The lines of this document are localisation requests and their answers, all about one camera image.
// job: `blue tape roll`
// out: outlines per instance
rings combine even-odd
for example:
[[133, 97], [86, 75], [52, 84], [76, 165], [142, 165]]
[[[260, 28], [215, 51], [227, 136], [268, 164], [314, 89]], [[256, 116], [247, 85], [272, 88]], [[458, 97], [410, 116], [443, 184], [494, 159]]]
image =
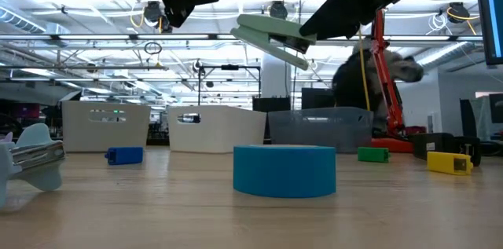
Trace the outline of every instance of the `blue tape roll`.
[[257, 196], [311, 198], [336, 192], [336, 150], [314, 146], [234, 147], [234, 189]]

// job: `table surface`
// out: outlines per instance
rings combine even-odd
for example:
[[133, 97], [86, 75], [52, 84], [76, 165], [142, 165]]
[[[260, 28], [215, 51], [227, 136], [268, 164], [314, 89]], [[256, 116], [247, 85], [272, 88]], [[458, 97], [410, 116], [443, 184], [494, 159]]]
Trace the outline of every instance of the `table surface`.
[[233, 191], [232, 155], [149, 148], [142, 165], [70, 155], [64, 184], [9, 182], [2, 248], [503, 248], [503, 159], [472, 176], [337, 157], [337, 194], [282, 200]]

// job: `ceiling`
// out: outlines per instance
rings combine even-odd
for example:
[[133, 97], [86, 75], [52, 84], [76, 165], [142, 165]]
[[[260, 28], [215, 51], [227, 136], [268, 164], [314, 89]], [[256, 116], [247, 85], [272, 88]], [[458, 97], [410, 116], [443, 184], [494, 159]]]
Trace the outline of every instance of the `ceiling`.
[[[0, 0], [0, 9], [8, 7], [40, 27], [49, 24], [59, 24], [65, 28], [65, 33], [73, 35], [158, 35], [159, 32], [141, 22], [142, 9], [148, 1], [160, 0]], [[148, 101], [155, 98], [155, 104], [167, 104], [174, 100], [183, 104], [195, 104], [197, 82], [193, 64], [196, 60], [204, 65], [239, 64], [259, 66], [263, 52], [233, 39], [206, 39], [198, 35], [207, 34], [228, 35], [231, 28], [237, 26], [236, 18], [240, 13], [268, 14], [267, 9], [272, 1], [284, 1], [289, 10], [288, 19], [293, 22], [305, 22], [325, 0], [220, 0], [214, 4], [196, 7], [189, 19], [180, 28], [173, 30], [174, 34], [184, 34], [174, 40], [153, 40], [162, 45], [163, 50], [157, 55], [145, 52], [145, 44], [149, 40], [71, 40], [65, 42], [65, 47], [55, 46], [41, 41], [9, 40], [0, 41], [4, 65], [34, 65], [66, 67], [64, 70], [49, 71], [48, 75], [40, 71], [15, 71], [13, 77], [62, 78], [62, 79], [106, 79], [120, 77], [140, 79], [170, 79], [170, 81], [151, 81], [140, 86], [124, 85], [121, 81], [86, 82], [67, 81], [70, 86], [99, 88], [122, 95], [124, 99]], [[477, 0], [401, 0], [395, 5], [389, 5], [385, 35], [436, 36], [436, 35], [472, 35], [472, 30], [466, 23], [451, 24], [444, 22], [445, 14], [435, 15], [442, 9], [444, 12], [450, 2], [463, 2], [473, 16], [478, 15]], [[475, 33], [480, 33], [479, 20], [473, 20]], [[363, 33], [368, 34], [370, 26], [363, 27]], [[1, 34], [26, 35], [11, 24], [0, 23]], [[391, 43], [391, 49], [403, 55], [417, 55], [430, 49], [429, 43]], [[321, 82], [313, 82], [318, 76], [329, 82], [341, 65], [351, 55], [351, 43], [327, 42], [322, 46], [311, 46], [305, 58], [312, 60], [313, 70], [298, 71], [296, 91], [303, 86], [324, 86]], [[443, 64], [442, 69], [449, 70], [454, 65], [460, 65], [453, 60], [452, 64]], [[88, 72], [74, 70], [76, 66], [89, 63], [124, 69], [99, 70]], [[132, 67], [159, 64], [169, 69], [133, 70]], [[230, 104], [249, 107], [250, 96], [256, 94], [258, 83], [255, 81], [255, 71], [221, 71], [215, 70], [209, 79], [240, 79], [240, 81], [215, 81], [212, 88], [203, 86], [204, 99], [211, 104]], [[192, 79], [182, 82], [181, 79]]]

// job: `light blue object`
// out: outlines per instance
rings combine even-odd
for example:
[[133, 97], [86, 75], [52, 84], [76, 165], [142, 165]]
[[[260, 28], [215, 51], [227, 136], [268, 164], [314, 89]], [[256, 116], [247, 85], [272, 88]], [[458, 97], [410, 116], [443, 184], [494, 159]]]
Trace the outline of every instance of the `light blue object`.
[[16, 144], [0, 142], [0, 207], [6, 203], [8, 180], [24, 180], [42, 191], [60, 188], [64, 158], [63, 142], [51, 140], [43, 123], [25, 129]]
[[311, 198], [336, 192], [336, 150], [316, 146], [237, 146], [234, 189], [257, 196]]

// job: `red metal frame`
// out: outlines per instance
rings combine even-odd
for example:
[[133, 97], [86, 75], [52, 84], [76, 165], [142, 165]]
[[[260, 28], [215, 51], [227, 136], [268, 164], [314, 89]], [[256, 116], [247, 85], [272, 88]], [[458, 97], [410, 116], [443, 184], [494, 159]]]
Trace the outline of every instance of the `red metal frame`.
[[396, 97], [393, 80], [390, 77], [390, 72], [387, 63], [384, 60], [384, 11], [377, 11], [376, 19], [373, 21], [373, 55], [376, 62], [377, 74], [383, 90], [384, 103], [387, 106], [387, 132], [390, 135], [399, 135], [403, 130], [402, 108]]

